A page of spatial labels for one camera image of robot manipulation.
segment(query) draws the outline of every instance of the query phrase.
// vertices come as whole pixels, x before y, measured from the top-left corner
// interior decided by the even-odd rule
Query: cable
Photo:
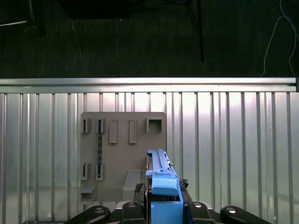
[[[280,11],[281,11],[283,17],[290,23],[291,27],[293,28],[293,30],[294,30],[294,32],[295,32],[295,36],[296,36],[296,37],[298,38],[298,40],[299,40],[299,37],[298,37],[298,34],[297,34],[297,31],[296,31],[295,26],[293,25],[293,23],[292,23],[292,21],[290,20],[290,18],[287,17],[287,16],[285,15],[285,13],[284,13],[284,11],[283,11],[283,9],[282,9],[282,0],[279,1],[279,7],[280,7]]]
[[[294,35],[295,35],[294,48],[293,48],[293,51],[292,51],[291,56],[289,57],[289,66],[290,66],[290,69],[291,69],[291,71],[292,71],[293,76],[295,77],[295,73],[294,73],[294,70],[293,70],[293,68],[292,68],[292,64],[291,64],[291,59],[292,59],[292,57],[293,57],[293,55],[294,55],[294,53],[295,53],[295,50],[296,50],[296,44],[297,44],[297,38],[298,38],[298,40],[299,40],[299,37],[298,37],[298,34],[297,34],[297,30],[296,30],[295,26],[293,25],[292,21],[290,20],[289,17],[287,17],[287,16],[285,15],[285,13],[284,13],[284,11],[283,11],[283,9],[282,9],[282,0],[279,1],[279,7],[280,7],[280,11],[281,11],[281,13],[282,13],[282,16],[280,16],[280,17],[277,19],[276,23],[275,23],[275,26],[274,26],[274,29],[273,29],[273,32],[272,32],[271,38],[270,38],[270,40],[269,40],[269,44],[268,44],[268,47],[267,47],[265,56],[264,56],[264,60],[263,60],[263,73],[262,73],[262,75],[261,75],[260,77],[262,77],[262,76],[266,73],[266,58],[267,58],[267,55],[268,55],[269,47],[270,47],[270,44],[271,44],[271,42],[272,42],[274,33],[275,33],[275,31],[276,31],[276,27],[277,27],[277,25],[278,25],[278,22],[279,22],[280,19],[282,19],[282,18],[285,18],[285,19],[290,23],[290,25],[291,25],[291,27],[292,27],[292,29],[293,29],[293,31],[294,31]]]
[[[283,15],[280,16],[280,17],[277,19],[276,23],[275,23],[275,26],[274,26],[274,29],[273,29],[273,32],[272,32],[272,35],[271,35],[271,38],[270,38],[270,41],[269,41],[269,44],[268,44],[266,53],[265,53],[265,57],[264,57],[264,59],[263,59],[263,73],[262,73],[262,75],[261,75],[260,77],[262,77],[262,76],[266,73],[266,58],[267,58],[267,55],[268,55],[268,50],[269,50],[270,44],[271,44],[271,42],[272,42],[272,39],[273,39],[275,30],[276,30],[276,27],[277,27],[277,25],[278,25],[278,22],[279,22],[280,19],[282,19],[283,17],[284,17]]]

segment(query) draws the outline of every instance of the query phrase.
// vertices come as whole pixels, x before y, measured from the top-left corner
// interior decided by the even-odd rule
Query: rectangular slot
[[[137,120],[129,120],[129,143],[137,143]]]
[[[82,166],[82,181],[87,181],[90,178],[90,163],[84,163]]]
[[[91,130],[91,119],[86,118],[81,121],[81,133],[90,133]]]
[[[109,125],[109,143],[116,144],[117,143],[117,132],[118,132],[118,124],[117,119],[110,120]]]
[[[96,181],[102,181],[104,179],[104,169],[103,169],[103,164],[101,164],[100,166],[100,170],[101,170],[101,175],[99,177],[99,169],[98,169],[98,165],[95,166],[95,180]]]
[[[100,119],[97,120],[96,133],[99,133],[99,130],[100,130],[101,133],[104,133],[106,131],[106,118],[100,118]]]
[[[152,117],[146,118],[146,132],[147,133],[163,133],[163,118]]]

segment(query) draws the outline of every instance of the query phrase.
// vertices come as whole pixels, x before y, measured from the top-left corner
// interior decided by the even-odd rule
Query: bolt head
[[[236,213],[235,209],[233,209],[233,208],[227,208],[227,211],[229,213],[231,213],[231,214],[235,214]]]
[[[199,202],[194,202],[193,205],[194,205],[196,208],[201,208],[201,203],[199,203]]]
[[[97,208],[95,210],[96,213],[103,213],[104,212],[104,209],[103,208]]]

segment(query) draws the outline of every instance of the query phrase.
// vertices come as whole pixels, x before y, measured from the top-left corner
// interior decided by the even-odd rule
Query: black cable
[[[201,0],[197,0],[197,11],[198,11],[198,26],[199,26],[200,58],[201,58],[201,62],[204,62],[205,61],[205,51],[204,51],[204,35],[202,32]]]

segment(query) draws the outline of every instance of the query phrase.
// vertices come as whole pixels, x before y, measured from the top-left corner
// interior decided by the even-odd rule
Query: gray bracket
[[[82,203],[132,200],[136,183],[145,182],[147,151],[166,150],[166,115],[163,112],[84,112],[81,122],[84,120],[88,134],[82,132],[80,140]]]

